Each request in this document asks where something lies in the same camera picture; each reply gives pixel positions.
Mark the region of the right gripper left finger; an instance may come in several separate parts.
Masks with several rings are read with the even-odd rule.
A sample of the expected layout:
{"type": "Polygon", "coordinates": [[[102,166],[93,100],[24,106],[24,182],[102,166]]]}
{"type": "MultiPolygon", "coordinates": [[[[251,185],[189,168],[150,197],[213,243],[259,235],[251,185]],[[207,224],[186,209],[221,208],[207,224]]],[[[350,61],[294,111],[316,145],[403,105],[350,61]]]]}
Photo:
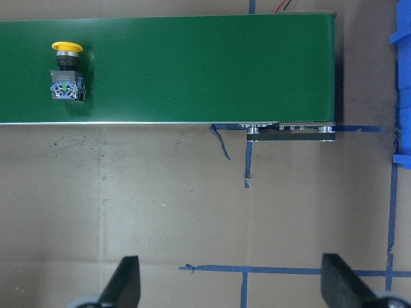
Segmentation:
{"type": "Polygon", "coordinates": [[[123,257],[96,303],[97,307],[138,307],[141,298],[139,257],[123,257]]]}

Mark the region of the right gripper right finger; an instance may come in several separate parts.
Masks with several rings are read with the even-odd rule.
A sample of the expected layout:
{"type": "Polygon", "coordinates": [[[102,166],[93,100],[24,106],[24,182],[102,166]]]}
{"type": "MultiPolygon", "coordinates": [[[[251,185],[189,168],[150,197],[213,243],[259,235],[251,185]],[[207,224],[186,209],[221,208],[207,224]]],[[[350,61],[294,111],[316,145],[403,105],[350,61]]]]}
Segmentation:
{"type": "Polygon", "coordinates": [[[336,253],[324,253],[320,290],[328,307],[366,307],[376,295],[336,253]]]}

